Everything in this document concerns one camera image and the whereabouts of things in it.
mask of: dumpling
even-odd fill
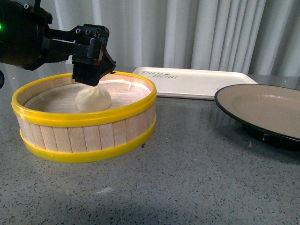
[[[75,105],[81,112],[95,112],[108,109],[112,104],[111,95],[101,87],[88,87],[78,92]]]

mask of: wooden steamer basket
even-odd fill
[[[150,94],[142,100],[119,108],[87,113],[50,113],[24,106],[46,90],[75,84],[71,76],[69,73],[40,79],[14,93],[12,108],[29,151],[58,162],[93,162],[131,151],[151,136],[156,123],[157,91],[152,81],[139,75],[116,72],[101,79],[124,79],[150,89]]]

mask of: white curtain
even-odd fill
[[[42,0],[51,28],[110,30],[118,66],[300,75],[299,0]]]

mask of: yellow rim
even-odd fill
[[[34,146],[31,143],[29,143],[24,138],[21,130],[20,130],[20,134],[27,149],[39,157],[56,161],[56,162],[62,162],[62,163],[87,163],[87,162],[95,162],[99,160],[113,158],[137,148],[152,135],[155,124],[156,124],[156,116],[151,127],[136,139],[133,139],[123,145],[119,145],[113,148],[91,151],[91,152],[76,152],[76,153],[66,152],[65,153],[65,152],[44,150],[40,147]]]
[[[145,80],[146,82],[151,83],[153,90],[147,97],[145,97],[144,99],[138,102],[120,108],[109,109],[101,112],[74,113],[74,114],[40,112],[40,111],[28,109],[17,102],[18,96],[26,89],[41,82],[46,82],[48,80],[58,79],[58,78],[72,75],[72,73],[68,73],[68,74],[61,74],[61,75],[55,75],[55,76],[43,78],[28,83],[23,87],[19,88],[13,94],[12,108],[17,117],[20,117],[22,120],[28,121],[30,123],[39,124],[43,126],[51,126],[51,127],[83,127],[83,126],[100,125],[100,124],[123,120],[125,118],[135,116],[147,110],[155,103],[157,91],[154,83],[151,80],[143,76],[139,76],[131,73],[116,72],[116,74],[132,76],[132,77]]]

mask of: gray countertop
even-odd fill
[[[0,65],[1,224],[299,224],[300,154],[250,137],[214,101],[157,98],[154,134],[119,157],[48,161],[24,146],[12,94],[72,65]],[[118,68],[132,72],[134,69]],[[251,76],[299,89],[298,78]]]

